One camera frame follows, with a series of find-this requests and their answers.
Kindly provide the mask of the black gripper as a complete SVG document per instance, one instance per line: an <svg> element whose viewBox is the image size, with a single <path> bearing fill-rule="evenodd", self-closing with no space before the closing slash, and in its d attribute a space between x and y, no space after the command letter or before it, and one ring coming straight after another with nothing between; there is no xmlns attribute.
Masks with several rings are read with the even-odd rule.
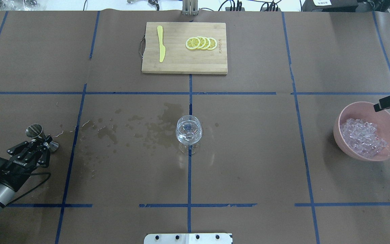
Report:
<svg viewBox="0 0 390 244"><path fill-rule="evenodd" d="M51 154L50 143L52 141L52 136L48 135L44 141L23 141L9 148L7 153L11 157L5 165L3 175L0 176L0 183L4 185L22 185L37 168L48 168Z"/></svg>

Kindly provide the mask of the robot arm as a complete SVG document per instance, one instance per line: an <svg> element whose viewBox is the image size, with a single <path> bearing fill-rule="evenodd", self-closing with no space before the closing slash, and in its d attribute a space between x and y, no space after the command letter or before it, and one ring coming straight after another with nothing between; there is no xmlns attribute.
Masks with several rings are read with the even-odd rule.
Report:
<svg viewBox="0 0 390 244"><path fill-rule="evenodd" d="M30 142L24 141L7 150L9 159L0 157L0 212L14 203L15 193L31 177L39 167L48 168L53 138L33 138Z"/></svg>

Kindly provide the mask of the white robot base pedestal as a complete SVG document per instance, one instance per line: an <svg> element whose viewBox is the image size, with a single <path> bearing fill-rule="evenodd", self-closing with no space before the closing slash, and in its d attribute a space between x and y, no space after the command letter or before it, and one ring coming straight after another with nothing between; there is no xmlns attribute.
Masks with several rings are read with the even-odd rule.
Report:
<svg viewBox="0 0 390 244"><path fill-rule="evenodd" d="M231 233L151 233L144 244L232 244Z"/></svg>

